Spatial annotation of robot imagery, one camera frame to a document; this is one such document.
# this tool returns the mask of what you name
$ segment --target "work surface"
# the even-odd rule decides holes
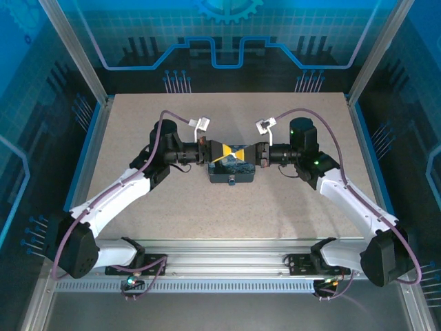
[[[373,199],[360,146],[341,93],[118,94],[99,152],[88,198],[116,180],[149,142],[162,110],[186,119],[205,115],[212,121],[207,139],[222,143],[268,141],[255,122],[292,108],[309,108],[332,127],[342,148],[347,176]],[[306,113],[296,116],[309,117]],[[288,116],[273,127],[274,142],[289,142]],[[337,158],[336,148],[319,120],[320,149]],[[177,121],[182,141],[193,140],[193,128]],[[283,169],[295,174],[293,166]],[[172,173],[153,191],[120,213],[100,238],[115,239],[247,239],[359,237],[351,222],[327,198],[302,182],[282,176],[277,166],[256,168],[253,183],[212,184],[207,166],[193,165]]]

